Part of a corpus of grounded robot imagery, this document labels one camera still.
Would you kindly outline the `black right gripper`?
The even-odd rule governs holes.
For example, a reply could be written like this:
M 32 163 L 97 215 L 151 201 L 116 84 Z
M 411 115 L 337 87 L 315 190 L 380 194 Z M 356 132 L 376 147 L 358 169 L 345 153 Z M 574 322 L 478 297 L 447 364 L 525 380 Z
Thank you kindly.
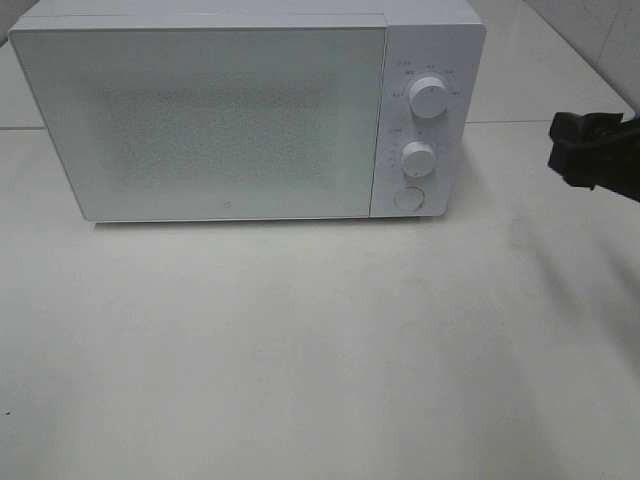
M 639 200 L 639 119 L 621 113 L 555 114 L 548 167 L 571 187 Z

